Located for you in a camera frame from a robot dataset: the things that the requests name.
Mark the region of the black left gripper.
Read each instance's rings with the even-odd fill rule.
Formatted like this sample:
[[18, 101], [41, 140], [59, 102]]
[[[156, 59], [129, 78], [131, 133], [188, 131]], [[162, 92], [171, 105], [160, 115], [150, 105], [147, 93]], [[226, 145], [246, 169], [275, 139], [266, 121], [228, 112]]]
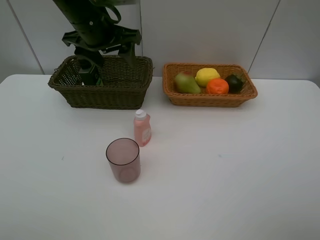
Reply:
[[136, 64], [135, 46], [141, 43], [142, 36], [139, 30], [119, 25], [99, 29], [85, 25], [82, 30], [66, 32], [62, 41], [67, 45], [74, 45], [74, 54], [80, 61], [88, 61], [92, 65], [102, 67], [104, 58], [99, 51], [110, 53], [118, 51], [130, 67]]

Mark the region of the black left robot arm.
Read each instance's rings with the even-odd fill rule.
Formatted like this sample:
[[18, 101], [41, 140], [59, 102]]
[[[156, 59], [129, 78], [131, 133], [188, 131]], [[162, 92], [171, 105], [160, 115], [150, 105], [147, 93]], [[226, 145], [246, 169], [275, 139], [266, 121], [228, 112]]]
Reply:
[[116, 5], [118, 0], [55, 0], [54, 3], [73, 26], [62, 41], [75, 46], [80, 66], [87, 70], [102, 67], [101, 53], [117, 51], [131, 67], [136, 64], [135, 47], [142, 36], [139, 30], [119, 25], [122, 16]]

